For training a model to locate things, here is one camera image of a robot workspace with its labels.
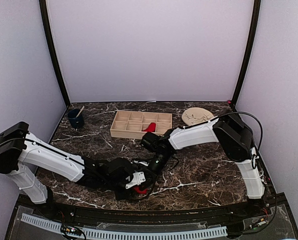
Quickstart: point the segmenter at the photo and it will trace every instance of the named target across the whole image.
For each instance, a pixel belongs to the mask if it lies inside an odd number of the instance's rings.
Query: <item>white wall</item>
[[[0,133],[19,121],[48,141],[65,111],[38,0],[0,0]],[[0,174],[0,240],[19,191]]]
[[[262,1],[237,109],[263,123],[261,155],[298,226],[298,0]]]
[[[49,0],[72,102],[227,101],[253,0]]]

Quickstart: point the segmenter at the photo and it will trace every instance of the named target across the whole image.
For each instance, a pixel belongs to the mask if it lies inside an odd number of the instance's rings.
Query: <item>dark blue cup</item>
[[[70,122],[71,127],[73,127],[74,129],[80,129],[84,126],[85,121],[84,121],[84,116],[83,113],[80,113],[80,115],[78,117],[77,114],[79,113],[80,109],[74,109],[71,110],[70,112],[68,112],[68,119]]]

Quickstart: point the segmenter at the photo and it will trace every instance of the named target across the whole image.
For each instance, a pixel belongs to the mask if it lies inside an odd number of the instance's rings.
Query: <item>black frame post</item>
[[[44,28],[45,39],[47,41],[47,45],[49,48],[49,53],[50,53],[54,73],[57,78],[64,103],[67,107],[69,107],[71,103],[70,103],[70,99],[69,99],[69,96],[68,96],[68,93],[66,90],[63,76],[61,74],[61,70],[60,70],[60,66],[59,66],[59,62],[58,62],[58,58],[57,58],[57,54],[56,54],[54,40],[53,40],[51,28],[50,28],[46,0],[39,0],[39,4],[40,4],[40,12],[41,12],[41,18],[42,18],[42,23],[43,23],[43,28]]]
[[[238,98],[239,98],[239,95],[240,95],[240,92],[241,92],[241,89],[243,87],[244,80],[246,77],[248,64],[249,64],[249,60],[251,57],[251,53],[252,53],[253,45],[254,45],[254,41],[255,41],[255,35],[256,35],[259,12],[260,12],[260,5],[261,5],[261,0],[254,0],[247,45],[245,47],[245,52],[244,52],[244,56],[243,56],[243,61],[242,61],[238,81],[235,86],[235,90],[234,90],[232,100],[231,100],[231,104],[233,106],[236,106],[236,104],[237,104],[237,101],[238,101]]]

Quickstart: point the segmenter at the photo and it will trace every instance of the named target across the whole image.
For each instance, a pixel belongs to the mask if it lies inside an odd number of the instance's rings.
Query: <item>round wooden plate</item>
[[[195,125],[199,124],[205,121],[208,121],[209,119],[212,119],[214,115],[201,107],[191,107],[188,108],[186,111],[183,112],[181,119],[183,122],[187,125]]]

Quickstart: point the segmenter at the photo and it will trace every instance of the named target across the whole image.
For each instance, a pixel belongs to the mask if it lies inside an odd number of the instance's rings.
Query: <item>wooden box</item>
[[[141,139],[150,123],[155,123],[154,134],[162,136],[173,126],[171,113],[118,111],[110,128],[111,136],[124,139]]]

